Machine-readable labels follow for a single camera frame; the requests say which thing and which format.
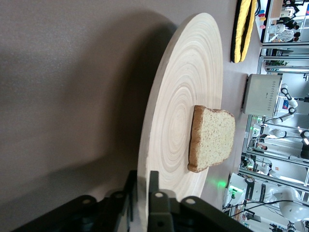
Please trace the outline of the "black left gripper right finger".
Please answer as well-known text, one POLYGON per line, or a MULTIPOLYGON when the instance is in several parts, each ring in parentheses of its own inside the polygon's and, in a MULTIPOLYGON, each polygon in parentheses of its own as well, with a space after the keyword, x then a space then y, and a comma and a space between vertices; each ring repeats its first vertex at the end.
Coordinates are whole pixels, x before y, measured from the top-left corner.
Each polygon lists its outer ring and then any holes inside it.
POLYGON ((180 202, 159 189, 159 172, 150 172, 148 198, 150 232, 249 232, 199 197, 189 196, 180 202))

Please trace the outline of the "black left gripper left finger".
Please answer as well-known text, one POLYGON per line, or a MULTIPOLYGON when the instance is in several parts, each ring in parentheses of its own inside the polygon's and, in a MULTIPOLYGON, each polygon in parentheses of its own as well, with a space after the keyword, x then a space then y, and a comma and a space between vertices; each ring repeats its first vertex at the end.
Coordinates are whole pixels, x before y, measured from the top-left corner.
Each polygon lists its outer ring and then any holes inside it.
POLYGON ((101 201, 79 196, 14 229, 15 232, 128 232, 133 221, 137 171, 129 172, 123 189, 101 201))

